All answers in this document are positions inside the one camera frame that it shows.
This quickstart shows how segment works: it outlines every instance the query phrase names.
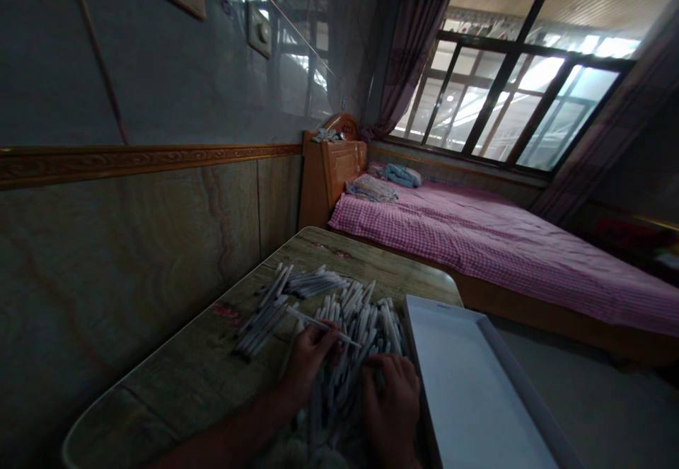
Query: pink checkered bedsheet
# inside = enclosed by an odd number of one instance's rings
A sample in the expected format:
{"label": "pink checkered bedsheet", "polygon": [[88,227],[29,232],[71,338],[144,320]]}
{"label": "pink checkered bedsheet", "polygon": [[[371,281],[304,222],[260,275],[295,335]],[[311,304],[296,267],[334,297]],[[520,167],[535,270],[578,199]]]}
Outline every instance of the pink checkered bedsheet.
{"label": "pink checkered bedsheet", "polygon": [[393,186],[394,204],[342,194],[330,226],[608,324],[679,337],[679,289],[492,193]]}

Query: folded blanket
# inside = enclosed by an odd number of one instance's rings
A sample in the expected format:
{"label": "folded blanket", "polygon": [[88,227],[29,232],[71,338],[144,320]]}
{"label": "folded blanket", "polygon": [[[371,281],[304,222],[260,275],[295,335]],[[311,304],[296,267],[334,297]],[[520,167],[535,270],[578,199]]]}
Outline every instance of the folded blanket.
{"label": "folded blanket", "polygon": [[387,173],[384,171],[384,163],[378,163],[377,161],[371,161],[368,163],[368,170],[366,170],[375,179],[379,180],[389,180]]}
{"label": "folded blanket", "polygon": [[371,202],[396,202],[398,199],[396,190],[388,186],[387,183],[367,174],[356,179],[354,184],[344,183],[344,189],[350,195]]}
{"label": "folded blanket", "polygon": [[422,176],[412,170],[412,168],[404,167],[403,165],[395,165],[394,163],[389,163],[384,171],[387,174],[389,180],[396,184],[400,184],[405,187],[419,187],[422,186]]}

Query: table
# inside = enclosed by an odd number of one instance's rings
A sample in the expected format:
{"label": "table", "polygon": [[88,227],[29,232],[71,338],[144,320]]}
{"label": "table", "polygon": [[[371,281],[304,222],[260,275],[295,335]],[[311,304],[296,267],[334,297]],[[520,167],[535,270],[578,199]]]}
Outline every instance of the table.
{"label": "table", "polygon": [[[402,313],[406,294],[462,306],[445,272],[316,227],[300,231],[231,287],[151,356],[95,401],[76,421],[62,447],[69,468],[137,467],[223,419],[229,411],[275,385],[294,321],[245,363],[231,356],[236,321],[247,319],[274,279],[276,266],[328,270],[377,284],[373,300],[391,296]],[[308,299],[308,315],[323,297]]]}

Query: wooden headboard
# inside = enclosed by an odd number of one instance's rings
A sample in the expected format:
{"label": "wooden headboard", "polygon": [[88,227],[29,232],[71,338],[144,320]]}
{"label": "wooden headboard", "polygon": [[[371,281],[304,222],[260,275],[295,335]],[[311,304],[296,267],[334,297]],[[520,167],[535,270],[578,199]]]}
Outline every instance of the wooden headboard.
{"label": "wooden headboard", "polygon": [[358,140],[359,127],[353,115],[333,115],[323,127],[344,133],[345,140],[319,144],[311,140],[318,131],[304,132],[300,229],[326,228],[330,213],[344,192],[344,183],[354,182],[368,164],[368,146]]}
{"label": "wooden headboard", "polygon": [[359,140],[359,125],[350,113],[340,112],[325,121],[326,129],[334,129],[337,134],[344,133],[346,140]]}

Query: curtain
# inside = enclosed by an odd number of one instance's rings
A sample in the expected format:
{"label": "curtain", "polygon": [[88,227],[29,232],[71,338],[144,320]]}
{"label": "curtain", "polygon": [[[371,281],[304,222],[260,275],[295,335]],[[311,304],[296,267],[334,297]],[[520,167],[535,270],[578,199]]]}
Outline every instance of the curtain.
{"label": "curtain", "polygon": [[643,132],[679,88],[679,10],[669,12],[661,32],[627,75],[550,186],[530,208],[564,225],[587,200],[605,173]]}
{"label": "curtain", "polygon": [[400,0],[378,121],[361,128],[367,142],[390,134],[405,113],[450,0]]}

